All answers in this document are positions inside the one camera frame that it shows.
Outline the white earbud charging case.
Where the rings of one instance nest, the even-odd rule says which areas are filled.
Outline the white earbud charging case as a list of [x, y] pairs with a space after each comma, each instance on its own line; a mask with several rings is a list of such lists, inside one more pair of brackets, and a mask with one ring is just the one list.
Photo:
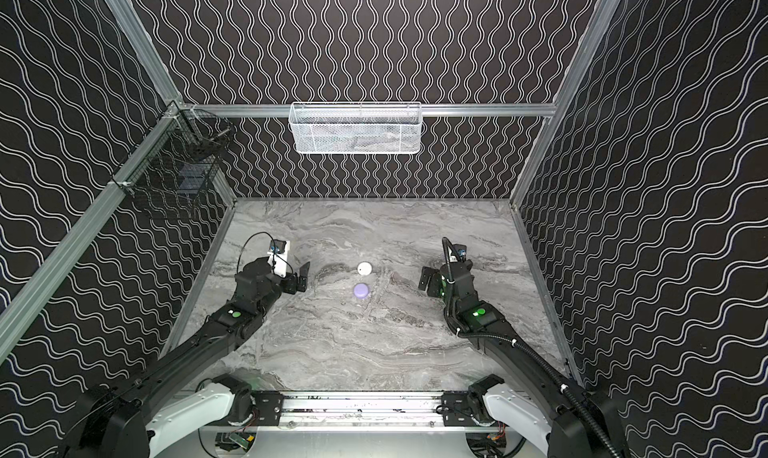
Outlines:
[[360, 276], [369, 276], [373, 271], [373, 267], [369, 262], [361, 262], [357, 266], [357, 272]]

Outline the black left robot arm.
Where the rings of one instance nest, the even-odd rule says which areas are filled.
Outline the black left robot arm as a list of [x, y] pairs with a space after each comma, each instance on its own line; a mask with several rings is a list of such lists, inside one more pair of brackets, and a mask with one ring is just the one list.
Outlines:
[[189, 339], [143, 372], [89, 389], [76, 402], [59, 457], [155, 457], [214, 421], [248, 425], [257, 415], [247, 383], [222, 375], [180, 401], [174, 396], [200, 373], [245, 343], [283, 294], [307, 288], [310, 266], [280, 277], [267, 258], [236, 274], [233, 297]]

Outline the purple earbud charging case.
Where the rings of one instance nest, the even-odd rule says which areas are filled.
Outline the purple earbud charging case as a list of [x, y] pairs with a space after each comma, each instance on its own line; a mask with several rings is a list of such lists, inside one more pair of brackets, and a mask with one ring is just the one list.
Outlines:
[[353, 295], [357, 299], [367, 299], [370, 296], [370, 287], [365, 283], [357, 283], [353, 287]]

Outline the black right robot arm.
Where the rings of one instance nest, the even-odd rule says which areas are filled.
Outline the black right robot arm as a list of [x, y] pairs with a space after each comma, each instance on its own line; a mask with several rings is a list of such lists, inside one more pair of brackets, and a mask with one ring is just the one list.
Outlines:
[[469, 260], [424, 267], [418, 289], [441, 300], [449, 331], [496, 362], [527, 394], [503, 382], [480, 392], [481, 408], [547, 457], [627, 457], [618, 407], [589, 392], [536, 352], [474, 288]]

